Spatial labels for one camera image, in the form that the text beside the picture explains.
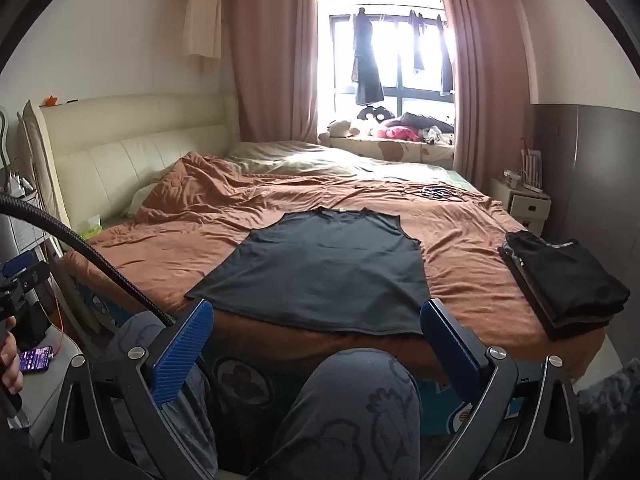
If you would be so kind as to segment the person's left hand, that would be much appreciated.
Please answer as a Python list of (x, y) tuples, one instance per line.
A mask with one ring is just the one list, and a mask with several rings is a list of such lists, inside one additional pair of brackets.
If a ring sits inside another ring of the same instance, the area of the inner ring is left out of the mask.
[(2, 384), (12, 394), (20, 393), (23, 389), (23, 374), (20, 369), (20, 357), (18, 356), (15, 337), (10, 329), (16, 324), (14, 316), (6, 319), (6, 338), (1, 346), (1, 362), (3, 373)]

